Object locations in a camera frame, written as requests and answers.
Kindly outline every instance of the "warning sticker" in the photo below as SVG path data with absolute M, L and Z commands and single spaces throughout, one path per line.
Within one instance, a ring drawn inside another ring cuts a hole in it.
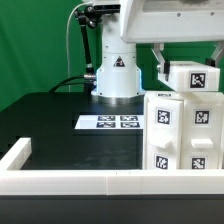
M 125 67 L 125 64 L 124 64 L 121 56 L 119 56 L 119 58 L 115 62 L 114 67 Z

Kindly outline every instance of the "black table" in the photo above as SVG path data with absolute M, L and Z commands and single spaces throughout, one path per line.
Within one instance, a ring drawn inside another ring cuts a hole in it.
M 28 94 L 0 113 L 3 156 L 31 137 L 24 170 L 141 169 L 142 130 L 75 130 L 79 115 L 142 115 L 84 93 Z M 223 195 L 0 196 L 0 223 L 223 223 Z

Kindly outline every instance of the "white plastic box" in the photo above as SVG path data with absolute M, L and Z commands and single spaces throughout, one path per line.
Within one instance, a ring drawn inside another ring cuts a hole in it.
M 158 79 L 177 92 L 218 91 L 220 69 L 192 61 L 171 61 L 170 74 Z

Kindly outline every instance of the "table surface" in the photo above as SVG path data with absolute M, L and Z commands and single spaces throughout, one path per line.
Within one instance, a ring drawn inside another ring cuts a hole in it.
M 28 94 L 0 113 L 4 154 L 19 137 L 31 137 L 22 169 L 141 169 L 143 130 L 75 130 L 79 115 L 142 115 L 143 103 L 109 105 L 84 93 Z

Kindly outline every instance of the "green backdrop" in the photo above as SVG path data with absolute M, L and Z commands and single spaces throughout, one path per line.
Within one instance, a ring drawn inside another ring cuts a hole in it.
M 67 78 L 65 34 L 72 9 L 81 0 L 0 0 L 0 110 L 31 92 L 46 92 Z M 80 29 L 73 19 L 70 31 L 71 74 L 85 72 Z M 93 64 L 101 64 L 100 29 L 90 30 Z M 166 44 L 169 60 L 204 62 L 213 43 Z M 146 90 L 166 87 L 157 81 L 157 62 L 150 45 L 137 46 L 137 64 Z M 224 83 L 221 80 L 220 90 Z

